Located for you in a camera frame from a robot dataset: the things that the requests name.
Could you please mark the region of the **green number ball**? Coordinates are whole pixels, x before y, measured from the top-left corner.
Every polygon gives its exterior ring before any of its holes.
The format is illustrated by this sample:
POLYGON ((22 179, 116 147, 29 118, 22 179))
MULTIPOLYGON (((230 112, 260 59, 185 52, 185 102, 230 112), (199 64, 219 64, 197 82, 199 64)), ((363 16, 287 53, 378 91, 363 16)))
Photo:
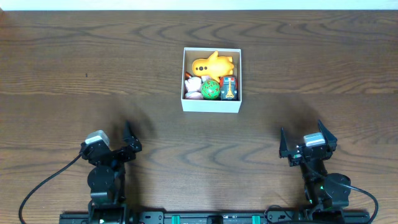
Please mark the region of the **green number ball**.
POLYGON ((201 94, 205 100, 217 100, 221 94, 220 84, 215 80, 207 80, 201 85, 201 94))

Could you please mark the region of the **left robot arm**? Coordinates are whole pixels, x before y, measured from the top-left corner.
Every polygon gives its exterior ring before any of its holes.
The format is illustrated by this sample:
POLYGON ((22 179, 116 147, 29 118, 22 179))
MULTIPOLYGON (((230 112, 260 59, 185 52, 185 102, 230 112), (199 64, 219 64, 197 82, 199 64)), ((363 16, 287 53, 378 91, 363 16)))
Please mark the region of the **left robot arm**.
POLYGON ((125 146, 110 149, 109 137, 102 130, 90 133, 81 143, 81 158, 94 168, 88 174, 91 189, 88 223, 132 223, 131 210, 125 204, 125 163, 136 158, 142 144, 126 121, 123 130, 125 146))

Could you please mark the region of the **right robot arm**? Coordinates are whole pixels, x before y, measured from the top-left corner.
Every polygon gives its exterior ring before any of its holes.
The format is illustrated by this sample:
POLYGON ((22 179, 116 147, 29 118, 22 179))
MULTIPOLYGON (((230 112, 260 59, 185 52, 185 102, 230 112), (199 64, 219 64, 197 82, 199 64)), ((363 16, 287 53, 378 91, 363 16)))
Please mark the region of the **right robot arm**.
POLYGON ((304 180, 304 191, 310 206, 302 210, 302 215, 314 220, 321 212, 330 216, 341 214, 342 208, 349 205, 348 196, 351 180, 339 174, 329 174, 324 162, 329 160, 337 147, 337 138, 318 122, 319 132, 303 137, 304 143, 290 149, 284 130, 280 130, 279 157, 288 159, 289 166, 299 166, 304 180))

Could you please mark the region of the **pink pig toy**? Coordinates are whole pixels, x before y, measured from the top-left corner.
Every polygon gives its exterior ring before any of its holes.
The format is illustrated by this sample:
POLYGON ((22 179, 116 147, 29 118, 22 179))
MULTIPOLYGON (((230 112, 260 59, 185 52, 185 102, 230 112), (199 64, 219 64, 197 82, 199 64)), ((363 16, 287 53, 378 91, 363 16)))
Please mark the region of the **pink pig toy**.
POLYGON ((185 73, 185 99, 187 100, 203 100, 203 95, 201 93, 202 80, 200 77, 191 75, 190 73, 185 73))

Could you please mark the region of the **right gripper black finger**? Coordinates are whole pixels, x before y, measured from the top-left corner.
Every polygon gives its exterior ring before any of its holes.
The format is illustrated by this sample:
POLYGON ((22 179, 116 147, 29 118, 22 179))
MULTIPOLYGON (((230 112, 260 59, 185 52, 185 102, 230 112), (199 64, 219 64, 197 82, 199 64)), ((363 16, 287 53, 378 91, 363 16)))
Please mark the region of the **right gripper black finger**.
POLYGON ((280 129, 280 146, 279 146, 279 157, 280 158, 286 158, 289 156, 293 156, 295 154, 295 151, 291 151, 288 148, 287 141, 285 138, 285 133, 284 129, 280 129))
POLYGON ((324 126, 321 120, 318 120, 318 128, 329 146, 337 146, 337 138, 324 126))

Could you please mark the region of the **orange duck toy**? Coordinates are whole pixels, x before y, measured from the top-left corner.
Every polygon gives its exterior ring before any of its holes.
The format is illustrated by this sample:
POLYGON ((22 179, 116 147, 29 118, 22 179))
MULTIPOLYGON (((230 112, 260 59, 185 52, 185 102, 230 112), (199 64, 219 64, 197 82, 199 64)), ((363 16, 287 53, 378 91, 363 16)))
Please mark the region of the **orange duck toy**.
POLYGON ((192 63, 192 70, 195 76, 209 76, 219 83, 221 77, 233 75, 233 58, 219 56, 219 52, 216 50, 208 58, 196 59, 192 63))

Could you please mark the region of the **red toy fire truck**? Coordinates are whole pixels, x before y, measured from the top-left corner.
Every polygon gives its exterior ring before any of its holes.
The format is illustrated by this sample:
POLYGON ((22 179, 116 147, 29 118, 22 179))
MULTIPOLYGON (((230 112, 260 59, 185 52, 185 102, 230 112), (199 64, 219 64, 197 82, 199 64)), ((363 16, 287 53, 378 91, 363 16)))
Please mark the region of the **red toy fire truck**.
POLYGON ((220 100, 236 101, 238 99, 237 79, 235 76, 225 76, 220 79, 220 100))

